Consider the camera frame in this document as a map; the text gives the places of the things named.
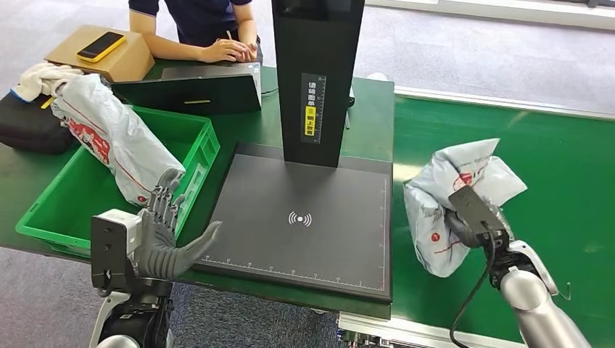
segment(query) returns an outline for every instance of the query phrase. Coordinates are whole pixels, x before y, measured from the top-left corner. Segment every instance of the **red printed logo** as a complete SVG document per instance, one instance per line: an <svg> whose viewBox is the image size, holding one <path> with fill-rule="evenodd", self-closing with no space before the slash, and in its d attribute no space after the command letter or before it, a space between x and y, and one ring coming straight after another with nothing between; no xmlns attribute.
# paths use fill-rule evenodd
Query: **red printed logo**
<svg viewBox="0 0 615 348"><path fill-rule="evenodd" d="M109 150L111 147L94 129L87 125L77 123L73 119L68 120L68 128L70 128L70 132L78 138L83 145L90 148L90 150L96 154L101 162L109 165Z"/></svg>
<svg viewBox="0 0 615 348"><path fill-rule="evenodd" d="M455 182L453 183L453 190L457 191L458 189L461 189L465 185L471 185L471 184L472 184L472 173L461 173L459 174L459 177L456 178Z"/></svg>

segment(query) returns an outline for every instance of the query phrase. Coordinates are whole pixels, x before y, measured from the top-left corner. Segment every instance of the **gray carpet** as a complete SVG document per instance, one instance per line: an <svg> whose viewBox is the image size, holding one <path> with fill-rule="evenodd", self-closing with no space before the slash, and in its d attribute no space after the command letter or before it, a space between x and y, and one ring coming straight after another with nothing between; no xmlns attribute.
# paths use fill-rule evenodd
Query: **gray carpet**
<svg viewBox="0 0 615 348"><path fill-rule="evenodd" d="M78 262L0 248L0 347L87 347L102 299ZM337 347L336 315L187 284L173 288L177 348Z"/></svg>
<svg viewBox="0 0 615 348"><path fill-rule="evenodd" d="M80 24L126 29L126 0L0 0L0 94ZM157 32L177 38L160 2ZM265 65L275 65L271 2L254 1ZM355 75L399 86L615 112L615 35L368 7ZM100 298L87 265L0 248L0 347L85 347ZM335 317L177 286L178 347L335 347Z"/></svg>

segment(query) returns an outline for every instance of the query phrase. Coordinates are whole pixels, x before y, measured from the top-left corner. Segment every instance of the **black laptop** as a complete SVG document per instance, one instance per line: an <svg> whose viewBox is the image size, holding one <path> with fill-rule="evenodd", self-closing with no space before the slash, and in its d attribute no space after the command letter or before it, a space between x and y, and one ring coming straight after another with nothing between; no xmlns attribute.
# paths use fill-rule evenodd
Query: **black laptop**
<svg viewBox="0 0 615 348"><path fill-rule="evenodd" d="M260 64L172 67L159 80L113 83L113 93L129 104L190 115L260 110Z"/></svg>

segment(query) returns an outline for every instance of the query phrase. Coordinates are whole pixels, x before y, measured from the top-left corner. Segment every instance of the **sticker with chinese text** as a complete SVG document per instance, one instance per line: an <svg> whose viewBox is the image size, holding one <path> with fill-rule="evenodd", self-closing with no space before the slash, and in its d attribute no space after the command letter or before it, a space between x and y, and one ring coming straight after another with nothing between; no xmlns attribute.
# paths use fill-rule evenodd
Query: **sticker with chinese text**
<svg viewBox="0 0 615 348"><path fill-rule="evenodd" d="M323 132L326 76L302 74L301 84L301 141L320 144Z"/></svg>

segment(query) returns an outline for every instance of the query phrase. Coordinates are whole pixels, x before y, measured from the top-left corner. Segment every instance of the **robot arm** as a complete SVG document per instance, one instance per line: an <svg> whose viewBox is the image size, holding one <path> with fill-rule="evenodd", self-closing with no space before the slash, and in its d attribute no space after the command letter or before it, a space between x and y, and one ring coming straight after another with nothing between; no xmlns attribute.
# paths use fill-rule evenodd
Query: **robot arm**
<svg viewBox="0 0 615 348"><path fill-rule="evenodd" d="M457 212L447 212L452 231L468 247L484 247L494 262L491 285L513 309L529 348L591 347L572 319L552 300L558 289L538 254L524 241L514 241L497 207L485 203L470 186L449 196ZM495 240L491 250L490 239Z"/></svg>
<svg viewBox="0 0 615 348"><path fill-rule="evenodd" d="M178 171L162 175L139 215L110 210L91 220L92 285L104 297L90 348L169 348L173 284L213 243L220 222L177 248L183 196L172 202Z"/></svg>

